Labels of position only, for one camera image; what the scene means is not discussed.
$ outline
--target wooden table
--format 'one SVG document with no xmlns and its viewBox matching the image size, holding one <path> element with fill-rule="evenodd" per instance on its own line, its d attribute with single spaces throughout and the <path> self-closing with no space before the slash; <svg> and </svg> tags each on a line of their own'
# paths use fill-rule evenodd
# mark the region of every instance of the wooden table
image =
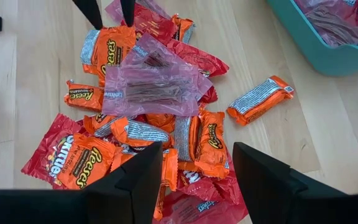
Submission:
<svg viewBox="0 0 358 224">
<path fill-rule="evenodd" d="M 101 0 L 104 9 L 111 0 Z M 226 144 L 242 141 L 300 172 L 358 193 L 358 74 L 315 72 L 263 0 L 160 0 L 169 14 L 193 19 L 190 44 L 224 60 L 213 78 L 224 111 L 238 96 L 278 75 L 296 95 L 242 127 L 228 115 Z M 104 24 L 113 26 L 103 12 Z M 82 71 L 80 52 L 92 26 L 69 0 L 0 0 L 0 189 L 46 189 L 20 172 L 57 113 L 91 114 L 63 102 L 66 80 L 97 85 Z"/>
</svg>

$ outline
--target teal plastic bin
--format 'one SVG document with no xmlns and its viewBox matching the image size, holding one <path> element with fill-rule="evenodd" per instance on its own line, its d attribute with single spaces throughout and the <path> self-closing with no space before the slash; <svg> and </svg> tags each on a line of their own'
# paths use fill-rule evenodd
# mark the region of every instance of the teal plastic bin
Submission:
<svg viewBox="0 0 358 224">
<path fill-rule="evenodd" d="M 294 0 L 267 0 L 303 55 L 318 72 L 335 77 L 358 72 L 358 46 L 330 47 L 316 32 Z"/>
</svg>

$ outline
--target translucent pink wrapper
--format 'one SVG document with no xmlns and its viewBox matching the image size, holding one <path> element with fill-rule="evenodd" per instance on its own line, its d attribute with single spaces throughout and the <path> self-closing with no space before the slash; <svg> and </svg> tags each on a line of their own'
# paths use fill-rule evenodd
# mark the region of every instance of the translucent pink wrapper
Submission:
<svg viewBox="0 0 358 224">
<path fill-rule="evenodd" d="M 144 34 L 121 63 L 121 66 L 123 67 L 128 65 L 137 65 L 144 68 L 167 68 L 179 65 L 188 67 L 186 68 L 188 71 L 199 70 L 198 66 L 186 63 L 182 58 L 168 50 L 166 46 L 150 34 Z M 201 99 L 212 85 L 210 80 L 199 74 L 197 84 L 198 94 L 196 99 Z"/>
<path fill-rule="evenodd" d="M 358 0 L 295 2 L 328 45 L 358 45 Z"/>
<path fill-rule="evenodd" d="M 171 67 L 107 67 L 103 114 L 134 116 L 167 113 L 198 114 L 198 69 Z"/>
<path fill-rule="evenodd" d="M 156 13 L 160 14 L 160 16 L 165 17 L 166 19 L 171 19 L 171 17 L 154 0 L 136 0 L 136 2 L 148 9 L 155 11 Z M 110 17 L 114 21 L 118 23 L 120 23 L 124 19 L 120 0 L 114 0 L 104 10 L 110 15 Z"/>
</svg>

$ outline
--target pile of candy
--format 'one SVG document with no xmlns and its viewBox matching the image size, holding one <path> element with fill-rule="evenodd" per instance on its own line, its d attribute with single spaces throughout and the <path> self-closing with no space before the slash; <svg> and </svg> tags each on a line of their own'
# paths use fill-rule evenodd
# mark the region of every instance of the pile of candy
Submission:
<svg viewBox="0 0 358 224">
<path fill-rule="evenodd" d="M 247 209 L 223 139 L 224 112 L 209 78 L 229 67 L 186 44 L 194 23 L 172 18 L 152 0 L 135 5 L 135 27 L 91 30 L 81 60 L 99 87 L 67 81 L 69 106 L 98 112 L 73 121 L 58 114 L 22 172 L 53 189 L 83 189 L 155 141 L 163 169 L 155 222 L 237 223 Z M 121 22 L 120 0 L 106 10 Z M 227 112 L 246 125 L 293 89 L 278 77 L 236 99 Z"/>
</svg>

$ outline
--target reese's logo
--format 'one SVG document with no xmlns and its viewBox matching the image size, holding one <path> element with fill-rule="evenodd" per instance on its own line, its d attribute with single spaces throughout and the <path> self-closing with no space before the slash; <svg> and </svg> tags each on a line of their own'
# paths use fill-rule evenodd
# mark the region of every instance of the reese's logo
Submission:
<svg viewBox="0 0 358 224">
<path fill-rule="evenodd" d="M 70 95 L 71 100 L 77 100 L 77 99 L 85 99 L 86 101 L 90 100 L 93 96 L 93 89 L 74 89 L 69 90 L 68 94 Z"/>
<path fill-rule="evenodd" d="M 208 143 L 215 149 L 222 149 L 223 148 L 222 142 L 216 137 L 216 126 L 217 124 L 208 125 L 208 131 L 209 131 Z"/>
<path fill-rule="evenodd" d="M 77 181 L 75 183 L 80 187 L 80 189 L 86 187 L 88 177 L 91 175 L 93 166 L 97 162 L 102 162 L 102 155 L 97 147 L 92 147 L 92 151 L 89 149 L 83 151 L 80 156 L 80 160 L 73 171 L 73 175 L 77 177 Z"/>
<path fill-rule="evenodd" d="M 107 41 L 107 65 L 119 65 L 122 60 L 122 48 L 117 46 L 117 43 L 111 39 Z M 101 66 L 101 70 L 106 75 L 106 65 Z"/>
<path fill-rule="evenodd" d="M 96 120 L 97 123 L 101 123 L 107 115 L 104 115 L 102 113 L 98 113 L 94 118 Z"/>
</svg>

